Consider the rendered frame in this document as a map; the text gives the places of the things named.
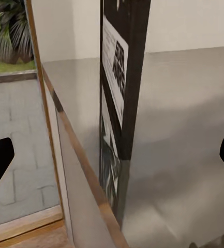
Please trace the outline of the poster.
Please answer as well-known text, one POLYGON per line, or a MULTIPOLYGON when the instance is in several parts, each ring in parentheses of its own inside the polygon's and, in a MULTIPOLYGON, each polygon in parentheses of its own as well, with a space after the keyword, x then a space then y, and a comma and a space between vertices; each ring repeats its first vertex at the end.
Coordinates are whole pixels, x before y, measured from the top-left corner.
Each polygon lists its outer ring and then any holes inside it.
POLYGON ((131 160, 151 0, 100 0, 100 69, 122 160, 131 160))

